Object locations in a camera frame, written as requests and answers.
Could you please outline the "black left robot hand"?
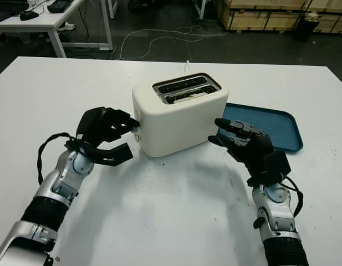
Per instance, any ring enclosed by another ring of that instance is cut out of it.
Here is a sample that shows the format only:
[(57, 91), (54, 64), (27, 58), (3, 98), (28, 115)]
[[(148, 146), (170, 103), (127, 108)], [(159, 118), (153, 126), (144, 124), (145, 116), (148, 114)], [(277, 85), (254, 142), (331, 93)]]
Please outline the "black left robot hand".
[(86, 111), (77, 127), (76, 138), (94, 148), (113, 142), (131, 132), (140, 123), (120, 109), (98, 107)]

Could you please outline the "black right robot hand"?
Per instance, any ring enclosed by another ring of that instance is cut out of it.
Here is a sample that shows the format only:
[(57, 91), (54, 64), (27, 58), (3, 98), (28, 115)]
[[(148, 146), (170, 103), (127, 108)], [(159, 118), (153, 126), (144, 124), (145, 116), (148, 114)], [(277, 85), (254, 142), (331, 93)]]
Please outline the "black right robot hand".
[(264, 172), (263, 157), (274, 151), (271, 140), (262, 130), (246, 122), (216, 118), (219, 129), (231, 132), (233, 137), (220, 132), (208, 137), (208, 141), (225, 147), (237, 161), (243, 163), (251, 176)]

